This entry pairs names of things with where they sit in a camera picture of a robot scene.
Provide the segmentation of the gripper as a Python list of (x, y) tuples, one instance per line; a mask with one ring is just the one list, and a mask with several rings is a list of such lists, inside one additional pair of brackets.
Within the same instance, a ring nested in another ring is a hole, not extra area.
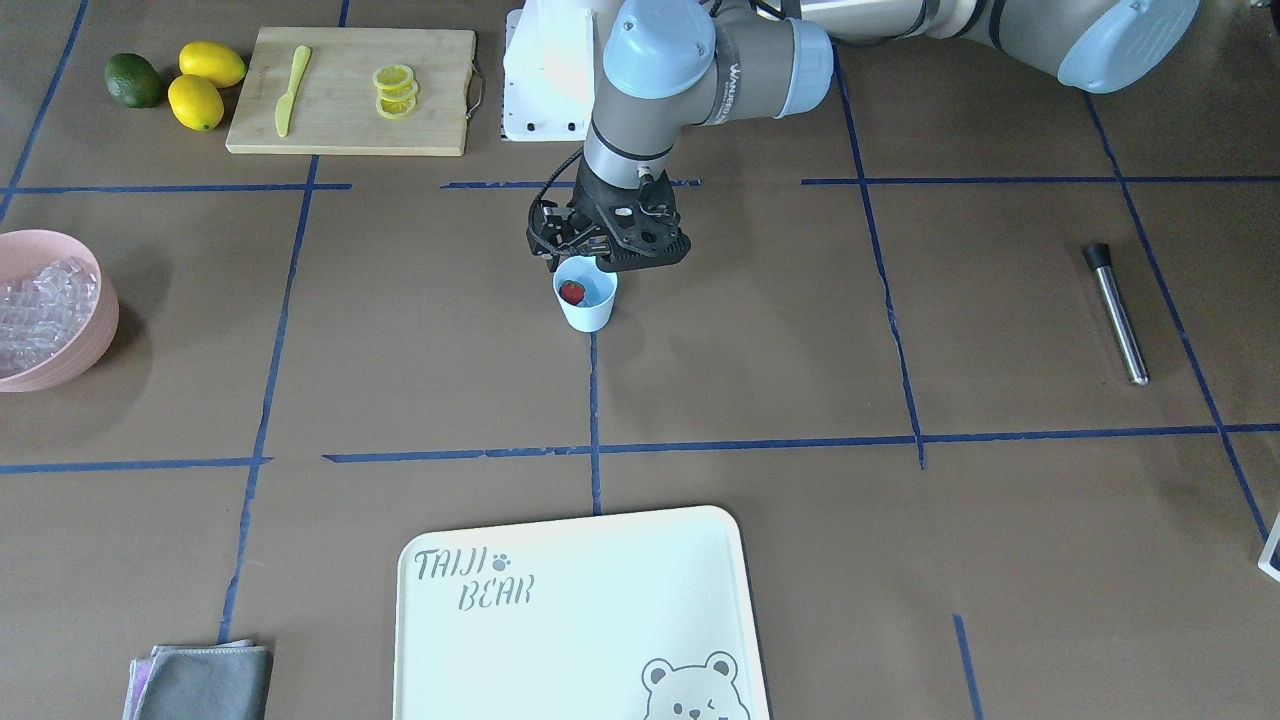
[(590, 259), (612, 273), (682, 261), (692, 241), (681, 227), (668, 174), (639, 179), (636, 188), (620, 188), (581, 165), (564, 206), (544, 199), (550, 187), (544, 183), (527, 213), (531, 255), (541, 258), (550, 272), (570, 258)]

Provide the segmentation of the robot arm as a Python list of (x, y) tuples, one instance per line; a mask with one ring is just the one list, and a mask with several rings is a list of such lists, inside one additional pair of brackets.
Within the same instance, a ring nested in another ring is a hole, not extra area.
[(667, 172), (687, 127), (786, 118), (823, 102), (835, 49), (965, 38), (1088, 94), (1125, 88), (1189, 29), (1197, 1), (620, 1), (582, 22), (588, 117), (568, 202), (538, 193), (530, 252), (604, 272), (680, 263), (691, 247)]

